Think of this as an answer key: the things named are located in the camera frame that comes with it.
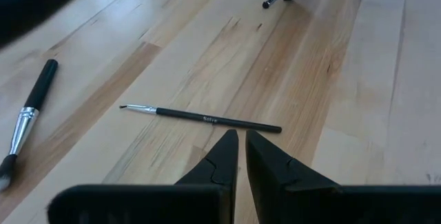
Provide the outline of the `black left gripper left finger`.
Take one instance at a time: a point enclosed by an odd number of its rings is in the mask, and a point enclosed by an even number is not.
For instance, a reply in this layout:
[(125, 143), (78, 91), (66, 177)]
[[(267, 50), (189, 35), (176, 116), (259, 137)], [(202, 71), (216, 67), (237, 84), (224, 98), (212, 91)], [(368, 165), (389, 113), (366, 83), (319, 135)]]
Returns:
[(238, 134), (228, 130), (173, 185), (76, 185), (59, 192), (49, 223), (233, 223)]

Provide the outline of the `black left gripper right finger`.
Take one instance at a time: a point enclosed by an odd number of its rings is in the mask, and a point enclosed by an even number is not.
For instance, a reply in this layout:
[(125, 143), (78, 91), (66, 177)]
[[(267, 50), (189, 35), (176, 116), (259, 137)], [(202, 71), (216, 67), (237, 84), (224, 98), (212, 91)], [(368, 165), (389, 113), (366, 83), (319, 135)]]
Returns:
[(246, 159), (260, 223), (440, 222), (438, 186), (340, 185), (253, 130)]

